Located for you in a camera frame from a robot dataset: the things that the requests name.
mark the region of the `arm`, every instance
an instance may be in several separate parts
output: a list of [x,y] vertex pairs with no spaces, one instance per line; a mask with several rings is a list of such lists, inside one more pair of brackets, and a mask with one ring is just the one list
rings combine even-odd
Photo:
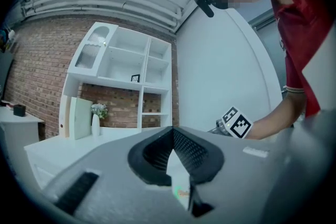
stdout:
[[292,125],[306,105],[304,93],[288,92],[282,102],[266,117],[256,121],[247,139],[263,139]]

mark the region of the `red shirt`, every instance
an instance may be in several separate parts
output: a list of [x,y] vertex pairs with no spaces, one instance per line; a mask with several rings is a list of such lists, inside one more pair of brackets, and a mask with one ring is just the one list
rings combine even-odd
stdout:
[[306,116],[314,115],[320,105],[302,71],[330,33],[333,16],[324,0],[293,0],[291,5],[271,2],[286,49],[287,90],[305,92]]

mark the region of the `man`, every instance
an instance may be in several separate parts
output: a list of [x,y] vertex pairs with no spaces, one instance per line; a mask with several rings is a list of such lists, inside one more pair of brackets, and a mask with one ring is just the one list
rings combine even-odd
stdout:
[[[216,3],[255,1],[257,0],[213,0],[213,3],[216,6]],[[281,43],[286,50],[288,93],[269,115],[254,123],[247,135],[250,139],[266,138],[291,126],[305,107],[306,116],[318,113],[321,104],[323,108],[336,108],[334,97],[336,91],[332,93],[326,89],[326,87],[336,89],[336,83],[331,82],[332,79],[336,80],[335,74],[326,72],[326,69],[321,67],[324,64],[321,53],[325,55],[328,65],[332,68],[335,68],[335,65],[330,60],[330,53],[336,56],[336,28],[326,2],[324,0],[271,0],[271,2],[282,37]],[[320,87],[318,83],[322,79],[330,85]]]

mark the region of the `flower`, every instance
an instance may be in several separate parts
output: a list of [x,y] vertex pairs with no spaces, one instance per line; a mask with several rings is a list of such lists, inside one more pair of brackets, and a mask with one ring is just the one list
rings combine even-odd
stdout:
[[100,119],[105,119],[107,116],[107,108],[104,104],[93,104],[91,106],[91,112],[96,114]]

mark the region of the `white vase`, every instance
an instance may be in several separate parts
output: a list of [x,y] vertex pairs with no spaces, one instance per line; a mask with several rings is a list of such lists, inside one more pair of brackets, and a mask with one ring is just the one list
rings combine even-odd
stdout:
[[92,116],[91,133],[93,136],[96,136],[96,137],[100,135],[99,117],[96,114],[93,114]]

